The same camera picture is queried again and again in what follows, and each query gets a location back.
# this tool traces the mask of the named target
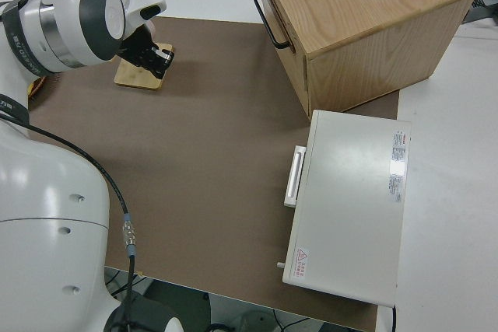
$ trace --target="brown table surface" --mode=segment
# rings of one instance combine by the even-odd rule
[[[119,59],[61,75],[32,123],[108,169],[132,213],[137,271],[152,278],[375,330],[377,307],[282,283],[293,209],[283,206],[294,145],[310,124],[263,26],[157,19],[176,57],[160,91],[113,83]],[[398,95],[354,113],[396,117]],[[127,269],[111,195],[106,265]]]

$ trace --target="black metal handle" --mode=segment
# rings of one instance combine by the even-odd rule
[[[284,48],[290,47],[290,42],[288,40],[286,40],[283,43],[277,42],[277,40],[275,39],[275,35],[273,35],[272,29],[270,29],[268,21],[266,20],[265,14],[263,13],[261,6],[259,5],[258,0],[254,0],[254,3],[256,5],[256,9],[258,10],[259,16],[263,20],[263,25],[265,25],[266,31],[268,32],[268,35],[270,36],[270,39],[272,40],[272,43],[275,46],[275,48],[282,50]]]

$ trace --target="wooden drawer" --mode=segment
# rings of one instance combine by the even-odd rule
[[[473,0],[262,0],[308,117],[428,78]]]

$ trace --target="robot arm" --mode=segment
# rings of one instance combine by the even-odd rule
[[[19,126],[29,123],[26,89],[37,76],[119,53],[162,77],[172,56],[159,51],[146,23],[165,8],[164,0],[0,3],[0,288],[9,295],[0,330],[151,330],[131,325],[138,313],[125,327],[131,303],[119,306],[103,283],[109,199],[102,176]],[[140,302],[137,295],[132,301]],[[144,309],[152,307],[161,309]],[[182,331],[172,316],[157,323],[157,332]]]
[[[29,0],[21,9],[14,1],[2,20],[13,53],[35,75],[119,54],[162,78],[173,54],[152,42],[146,23],[165,9],[164,0]]]

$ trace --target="label sticker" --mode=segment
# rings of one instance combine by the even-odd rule
[[[405,189],[406,171],[406,134],[397,131],[392,139],[391,164],[389,166],[389,198],[391,201],[401,202]]]
[[[310,251],[308,249],[297,248],[296,254],[294,256],[294,271],[293,271],[294,278],[305,279],[306,266],[308,263],[309,256],[310,256]]]

